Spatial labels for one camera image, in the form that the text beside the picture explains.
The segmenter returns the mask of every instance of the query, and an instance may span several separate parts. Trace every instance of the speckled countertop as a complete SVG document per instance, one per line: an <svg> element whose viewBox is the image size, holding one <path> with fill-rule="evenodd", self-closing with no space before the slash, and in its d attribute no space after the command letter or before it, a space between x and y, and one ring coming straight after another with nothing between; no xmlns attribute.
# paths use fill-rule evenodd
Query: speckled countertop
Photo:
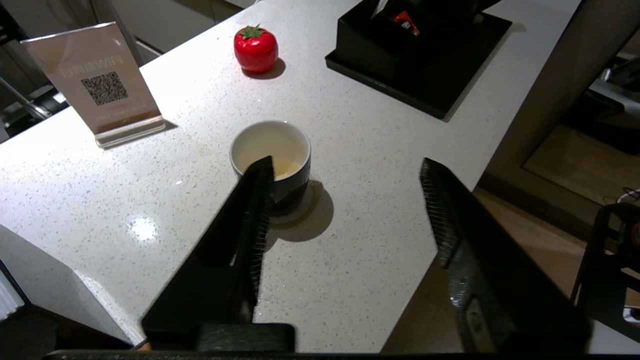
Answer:
<svg viewBox="0 0 640 360"><path fill-rule="evenodd" d="M144 66L170 131L104 151L67 109L0 145L0 224L82 274L140 342L137 321L234 186L234 135L291 121L326 192L271 234L255 321L294 324L300 351L379 351L436 252L422 158L476 185L579 0L490 9L515 24L448 122L326 68L355 3L263 1ZM278 37L277 78L248 78L234 58L232 35L257 23Z"/></svg>

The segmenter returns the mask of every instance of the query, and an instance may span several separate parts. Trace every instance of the black tray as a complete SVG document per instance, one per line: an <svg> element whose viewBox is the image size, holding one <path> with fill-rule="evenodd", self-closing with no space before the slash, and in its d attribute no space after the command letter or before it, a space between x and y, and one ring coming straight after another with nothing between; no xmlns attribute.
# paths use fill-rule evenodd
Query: black tray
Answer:
<svg viewBox="0 0 640 360"><path fill-rule="evenodd" d="M413 74L405 72L394 80L383 79L343 61L336 51L325 57L326 66L443 119L512 24L486 13L482 16L483 21L472 25L470 31L434 49Z"/></svg>

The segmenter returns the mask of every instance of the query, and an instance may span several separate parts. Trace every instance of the red tomato-shaped object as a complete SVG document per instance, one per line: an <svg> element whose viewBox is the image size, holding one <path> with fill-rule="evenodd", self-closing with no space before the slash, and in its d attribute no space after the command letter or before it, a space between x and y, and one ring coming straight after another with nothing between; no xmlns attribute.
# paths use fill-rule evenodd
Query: red tomato-shaped object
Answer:
<svg viewBox="0 0 640 360"><path fill-rule="evenodd" d="M244 70L265 72L278 58L278 43L272 33L260 26L247 26L234 38L236 59Z"/></svg>

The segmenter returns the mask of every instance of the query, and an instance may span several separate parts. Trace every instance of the cup rim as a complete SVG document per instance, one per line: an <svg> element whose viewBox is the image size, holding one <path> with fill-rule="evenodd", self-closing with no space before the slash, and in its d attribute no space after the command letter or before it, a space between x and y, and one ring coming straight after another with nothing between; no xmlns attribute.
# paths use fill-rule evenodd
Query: cup rim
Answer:
<svg viewBox="0 0 640 360"><path fill-rule="evenodd" d="M238 132L238 134L236 134L236 136L234 137L234 139L231 141L231 146L229 147L229 162L231 162L231 166L234 168L234 171L235 171L237 174L240 174L240 176L241 176L241 175L244 175L244 172L243 172L243 171L240 171L240 170L238 169L238 167L236 166L236 163L235 163L235 161L234 161L234 158L233 158L233 150L234 150L234 146L236 145L236 141L238 140L238 138L240 137L240 135L242 135L245 131L247 131L247 130L249 130L249 129L253 128L253 127L256 127L256 126L264 125L264 124L269 124L269 123L271 123L271 124L280 124L280 125L284 124L284 125L286 125L286 126L289 126L289 127L293 128L293 129L295 129L296 131L298 131L299 133L301 133L301 134L302 134L302 136L304 137L305 142L307 143L307 149L308 149L308 151L307 151L307 158L306 158L306 159L305 159L305 161L300 165L300 168L298 168L298 169L297 169L295 172L293 172L292 174L290 174L290 175L288 175L288 176L285 176L285 177L283 177L283 178L281 178L281 179L276 180L276 179L274 178L274 179L273 179L273 182L275 183L275 182L277 182L277 181L283 181L283 180L286 180L286 179L288 179L288 178L290 178L290 177L292 177L292 176L297 175L297 174L300 172L300 170L302 170L303 168L305 168L305 165L309 163L309 160L311 159L311 141L309 140L309 137L307 136L307 133L305 133L304 131L302 131L302 129L300 129L298 126L295 126L294 124L291 124L290 122L288 122L288 121L286 121L286 120L263 120L263 121L254 122L253 124L250 124L249 126L244 127L242 130L240 130L240 132Z"/></svg>

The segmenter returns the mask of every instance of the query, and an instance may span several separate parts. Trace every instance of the white cup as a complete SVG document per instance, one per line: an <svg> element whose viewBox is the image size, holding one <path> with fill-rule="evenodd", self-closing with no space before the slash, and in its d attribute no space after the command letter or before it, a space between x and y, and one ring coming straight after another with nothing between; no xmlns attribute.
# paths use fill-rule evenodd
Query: white cup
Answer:
<svg viewBox="0 0 640 360"><path fill-rule="evenodd" d="M231 143L229 158L240 178L254 162L271 156L274 168L274 215L294 210L307 189L311 169L311 142L296 126L277 120L244 128Z"/></svg>

